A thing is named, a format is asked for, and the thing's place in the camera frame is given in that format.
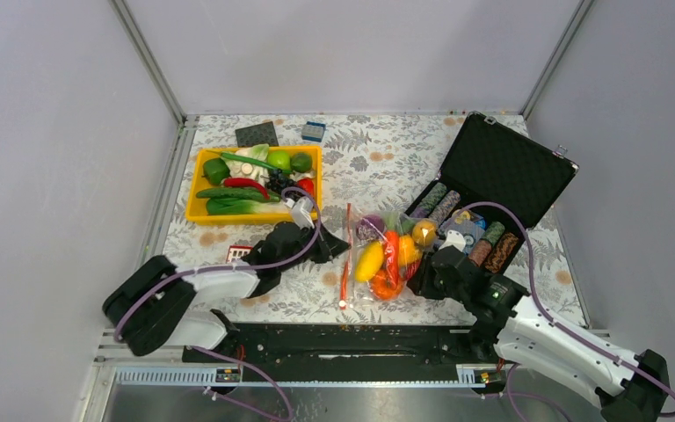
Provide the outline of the red fake apple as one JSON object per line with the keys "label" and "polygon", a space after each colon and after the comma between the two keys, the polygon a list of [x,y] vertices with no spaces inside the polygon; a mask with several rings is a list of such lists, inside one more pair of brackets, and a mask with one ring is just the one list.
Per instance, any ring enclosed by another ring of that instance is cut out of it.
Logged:
{"label": "red fake apple", "polygon": [[416,274],[418,268],[420,267],[422,261],[419,259],[415,262],[409,263],[407,266],[402,269],[403,281],[411,280]]}

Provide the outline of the yellow fake lemon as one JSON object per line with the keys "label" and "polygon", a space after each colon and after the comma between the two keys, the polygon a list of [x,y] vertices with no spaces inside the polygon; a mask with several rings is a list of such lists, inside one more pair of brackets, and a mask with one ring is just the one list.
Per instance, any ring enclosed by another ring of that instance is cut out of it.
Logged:
{"label": "yellow fake lemon", "polygon": [[384,264],[383,243],[373,241],[359,255],[355,266],[354,279],[357,282],[369,282]]}

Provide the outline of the purple fake onion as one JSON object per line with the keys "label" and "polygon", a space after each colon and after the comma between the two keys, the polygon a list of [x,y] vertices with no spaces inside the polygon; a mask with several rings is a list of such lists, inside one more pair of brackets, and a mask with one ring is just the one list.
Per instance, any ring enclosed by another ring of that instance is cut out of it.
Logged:
{"label": "purple fake onion", "polygon": [[381,240],[386,225],[379,215],[365,215],[356,224],[356,237],[361,241]]}

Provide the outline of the clear zip top bag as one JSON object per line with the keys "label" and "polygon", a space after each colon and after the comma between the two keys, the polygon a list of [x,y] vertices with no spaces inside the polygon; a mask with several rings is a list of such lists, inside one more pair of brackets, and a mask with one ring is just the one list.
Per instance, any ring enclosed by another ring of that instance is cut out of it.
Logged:
{"label": "clear zip top bag", "polygon": [[346,206],[350,246],[340,282],[341,310],[398,298],[438,238],[438,224],[401,211]]}

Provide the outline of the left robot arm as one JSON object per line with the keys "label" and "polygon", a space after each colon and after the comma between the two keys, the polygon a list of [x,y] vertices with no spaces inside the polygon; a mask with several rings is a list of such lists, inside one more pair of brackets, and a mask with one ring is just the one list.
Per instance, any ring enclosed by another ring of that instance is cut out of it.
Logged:
{"label": "left robot arm", "polygon": [[178,271],[164,255],[146,261],[103,302],[117,341],[135,356],[162,346],[203,346],[218,361],[232,358],[236,335],[220,316],[197,316],[193,307],[223,298],[254,298],[276,288],[284,272],[305,261],[328,263],[349,251],[324,226],[280,222],[241,258],[226,265]]}

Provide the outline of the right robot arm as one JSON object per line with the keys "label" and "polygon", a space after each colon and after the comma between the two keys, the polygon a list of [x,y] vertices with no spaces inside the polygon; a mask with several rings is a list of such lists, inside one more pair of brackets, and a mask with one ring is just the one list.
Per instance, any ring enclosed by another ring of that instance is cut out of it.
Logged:
{"label": "right robot arm", "polygon": [[577,393],[606,421],[662,417],[670,388],[664,356],[631,351],[572,324],[458,249],[425,254],[409,287],[427,299],[455,300],[475,317],[468,348],[477,360],[498,356],[533,369]]}

